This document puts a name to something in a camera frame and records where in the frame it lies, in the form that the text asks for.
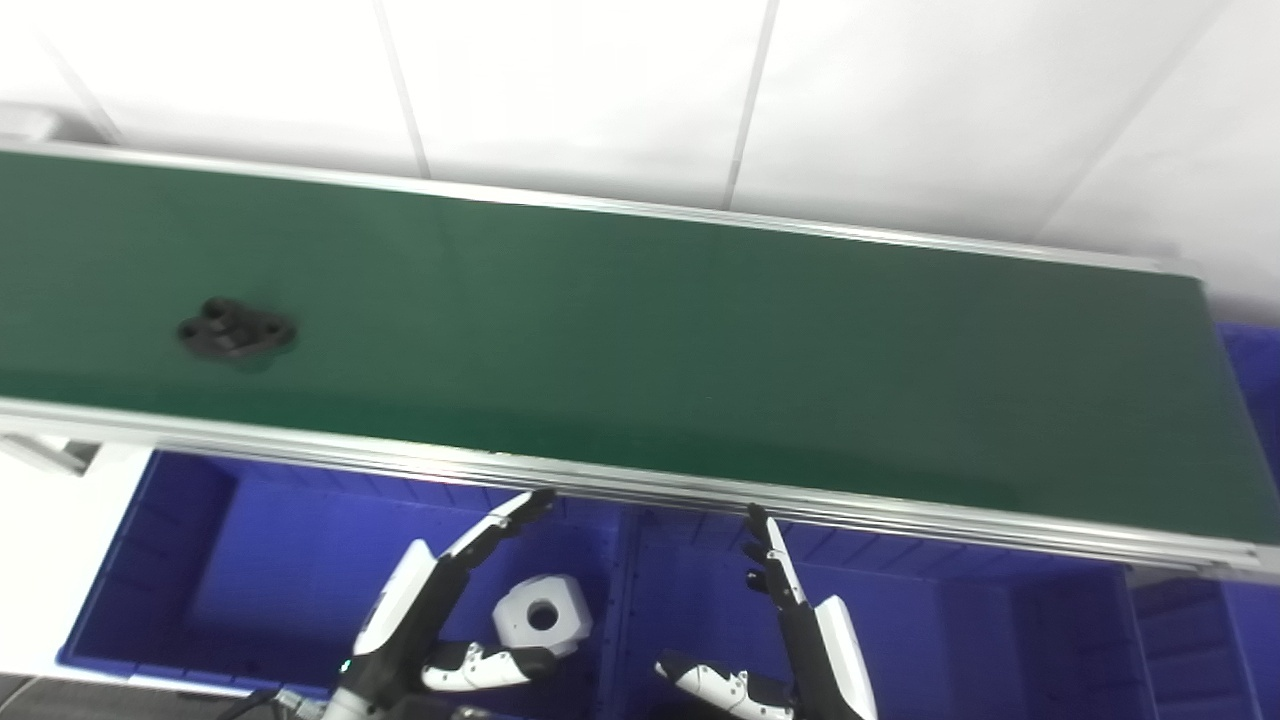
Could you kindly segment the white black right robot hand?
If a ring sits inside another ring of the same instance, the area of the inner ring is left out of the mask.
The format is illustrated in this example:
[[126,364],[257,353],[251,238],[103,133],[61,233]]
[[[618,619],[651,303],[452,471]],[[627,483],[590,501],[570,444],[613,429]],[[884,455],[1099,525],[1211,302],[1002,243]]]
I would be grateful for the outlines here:
[[744,553],[755,562],[745,584],[774,607],[792,680],[731,671],[673,650],[654,671],[685,694],[732,719],[876,719],[867,662],[847,605],[837,594],[813,603],[799,579],[785,534],[759,503],[748,505]]

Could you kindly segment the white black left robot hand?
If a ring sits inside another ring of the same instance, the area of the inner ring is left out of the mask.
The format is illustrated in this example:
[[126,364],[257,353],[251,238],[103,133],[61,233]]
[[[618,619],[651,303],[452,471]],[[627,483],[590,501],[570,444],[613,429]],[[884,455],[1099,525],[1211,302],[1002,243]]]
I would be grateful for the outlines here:
[[552,488],[517,495],[440,555],[412,541],[357,634],[323,717],[384,719],[411,696],[492,691],[554,675],[559,660],[547,647],[440,639],[472,571],[554,501]]

